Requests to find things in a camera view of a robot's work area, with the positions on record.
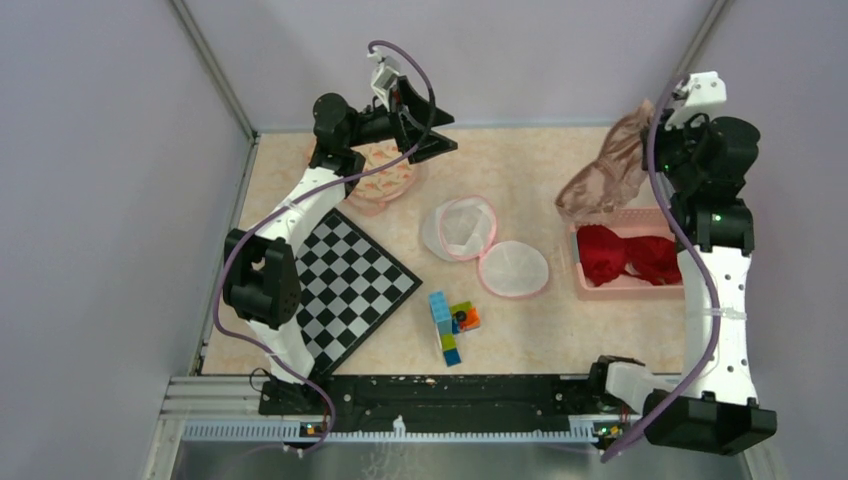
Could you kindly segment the pink plastic basket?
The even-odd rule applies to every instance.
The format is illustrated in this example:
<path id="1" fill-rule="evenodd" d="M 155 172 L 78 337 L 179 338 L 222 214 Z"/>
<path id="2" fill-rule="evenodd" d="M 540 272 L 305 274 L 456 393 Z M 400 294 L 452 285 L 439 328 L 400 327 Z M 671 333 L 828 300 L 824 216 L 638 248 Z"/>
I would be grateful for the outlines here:
<path id="1" fill-rule="evenodd" d="M 606 224 L 622 238 L 656 235 L 673 241 L 674 236 L 658 207 L 623 208 L 614 212 Z M 684 288 L 681 283 L 653 286 L 649 282 L 621 275 L 611 282 L 596 287 L 584 275 L 577 240 L 579 224 L 567 225 L 564 251 L 572 265 L 571 277 L 576 296 L 582 301 L 624 300 L 682 300 Z"/>

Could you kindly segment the beige pink lace bra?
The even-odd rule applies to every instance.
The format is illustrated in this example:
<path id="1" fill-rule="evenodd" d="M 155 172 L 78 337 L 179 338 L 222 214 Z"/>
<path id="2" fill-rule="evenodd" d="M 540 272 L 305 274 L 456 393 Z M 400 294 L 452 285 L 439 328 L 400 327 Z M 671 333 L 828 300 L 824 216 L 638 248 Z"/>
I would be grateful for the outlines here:
<path id="1" fill-rule="evenodd" d="M 647 177 L 642 169 L 641 134 L 654 113 L 653 103 L 644 100 L 609 129 L 595 159 L 555 197 L 554 205 L 564 221 L 607 224 L 638 196 Z"/>

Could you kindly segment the white pink mesh laundry bag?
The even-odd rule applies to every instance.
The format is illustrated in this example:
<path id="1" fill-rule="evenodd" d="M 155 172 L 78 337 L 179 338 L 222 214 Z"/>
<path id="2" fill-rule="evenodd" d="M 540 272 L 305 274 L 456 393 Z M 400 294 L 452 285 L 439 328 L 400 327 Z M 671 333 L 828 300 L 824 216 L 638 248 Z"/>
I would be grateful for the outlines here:
<path id="1" fill-rule="evenodd" d="M 446 262 L 477 263 L 477 275 L 490 293 L 510 299 L 532 297 L 548 285 L 548 261 L 519 241 L 499 241 L 499 222 L 480 195 L 449 200 L 428 213 L 420 226 L 423 244 Z"/>

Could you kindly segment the red bra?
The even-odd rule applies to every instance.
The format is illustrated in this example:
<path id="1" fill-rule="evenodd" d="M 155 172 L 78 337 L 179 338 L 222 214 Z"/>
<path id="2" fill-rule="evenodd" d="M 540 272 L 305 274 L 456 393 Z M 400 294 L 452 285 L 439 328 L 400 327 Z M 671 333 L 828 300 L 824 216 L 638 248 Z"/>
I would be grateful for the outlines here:
<path id="1" fill-rule="evenodd" d="M 654 286 L 682 282 L 676 244 L 670 239 L 621 237 L 606 226 L 587 225 L 577 229 L 576 240 L 583 274 L 596 287 L 620 276 Z"/>

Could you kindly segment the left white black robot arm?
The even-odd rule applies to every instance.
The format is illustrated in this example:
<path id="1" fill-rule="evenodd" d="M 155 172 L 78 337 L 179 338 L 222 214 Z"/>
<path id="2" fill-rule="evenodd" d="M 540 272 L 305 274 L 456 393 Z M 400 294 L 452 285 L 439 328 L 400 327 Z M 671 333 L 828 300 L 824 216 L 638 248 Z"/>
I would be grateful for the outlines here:
<path id="1" fill-rule="evenodd" d="M 297 413 L 317 407 L 321 388 L 308 378 L 315 360 L 296 321 L 302 296 L 296 255 L 359 181 L 376 175 L 359 147 L 392 140 L 398 160 L 410 164 L 458 147 L 437 131 L 455 118 L 436 105 L 434 91 L 421 96 L 401 76 L 385 94 L 362 110 L 338 93 L 321 95 L 312 107 L 313 151 L 299 182 L 265 219 L 226 237 L 221 297 L 256 334 L 272 375 L 286 382 L 283 401 Z"/>

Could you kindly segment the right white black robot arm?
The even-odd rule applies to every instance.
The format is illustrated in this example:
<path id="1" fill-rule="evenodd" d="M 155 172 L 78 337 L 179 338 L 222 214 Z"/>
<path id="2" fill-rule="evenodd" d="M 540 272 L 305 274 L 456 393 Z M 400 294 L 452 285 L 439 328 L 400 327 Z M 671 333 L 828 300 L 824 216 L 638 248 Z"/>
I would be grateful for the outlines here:
<path id="1" fill-rule="evenodd" d="M 777 431 L 776 413 L 760 404 L 747 352 L 746 282 L 755 238 L 740 191 L 759 140 L 759 130 L 745 120 L 704 113 L 646 133 L 649 180 L 666 179 L 672 187 L 660 209 L 682 273 L 684 369 L 670 384 L 630 358 L 602 356 L 593 364 L 589 404 L 612 412 L 624 403 L 639 415 L 604 447 L 603 461 L 641 440 L 734 456 Z"/>

